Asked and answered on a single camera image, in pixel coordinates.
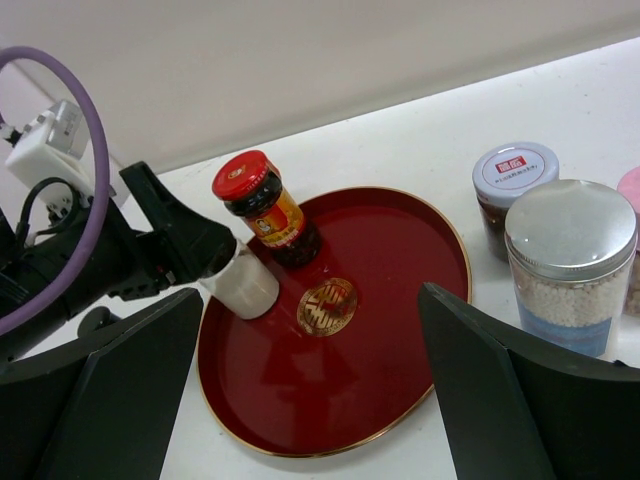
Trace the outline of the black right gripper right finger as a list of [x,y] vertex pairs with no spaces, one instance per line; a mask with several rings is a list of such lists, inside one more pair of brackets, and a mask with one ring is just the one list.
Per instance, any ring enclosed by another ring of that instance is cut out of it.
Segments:
[[418,307],[458,478],[638,478],[637,368],[549,343],[434,283]]

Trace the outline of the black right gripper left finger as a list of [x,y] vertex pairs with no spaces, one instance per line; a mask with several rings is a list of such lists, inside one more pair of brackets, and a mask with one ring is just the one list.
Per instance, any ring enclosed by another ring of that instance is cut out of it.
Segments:
[[184,288],[2,366],[2,478],[159,478],[202,311]]

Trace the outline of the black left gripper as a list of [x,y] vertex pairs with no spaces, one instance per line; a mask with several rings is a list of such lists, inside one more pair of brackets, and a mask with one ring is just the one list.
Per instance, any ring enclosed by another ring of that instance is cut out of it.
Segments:
[[[120,176],[152,230],[131,229],[118,207],[111,204],[82,271],[47,308],[3,334],[3,350],[33,348],[105,295],[125,301],[155,296],[175,281],[191,283],[207,278],[231,262],[235,254],[231,230],[183,204],[146,163],[125,168]],[[71,226],[26,248],[1,269],[3,316],[32,300],[61,273],[87,218],[88,212],[81,211]]]

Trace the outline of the black-cap white powder bottle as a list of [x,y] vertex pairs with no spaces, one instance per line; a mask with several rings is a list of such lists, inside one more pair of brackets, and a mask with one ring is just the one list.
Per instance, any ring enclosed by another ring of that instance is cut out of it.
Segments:
[[199,283],[243,320],[255,319],[268,312],[280,291],[276,277],[240,240],[236,241],[231,260],[217,273],[207,271]]

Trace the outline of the red-lid chili sauce jar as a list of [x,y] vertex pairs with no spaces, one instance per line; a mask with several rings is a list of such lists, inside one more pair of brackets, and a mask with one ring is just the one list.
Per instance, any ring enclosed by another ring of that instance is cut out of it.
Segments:
[[246,151],[226,162],[212,181],[212,192],[243,219],[280,265],[299,268],[319,253],[322,239],[317,227],[264,152]]

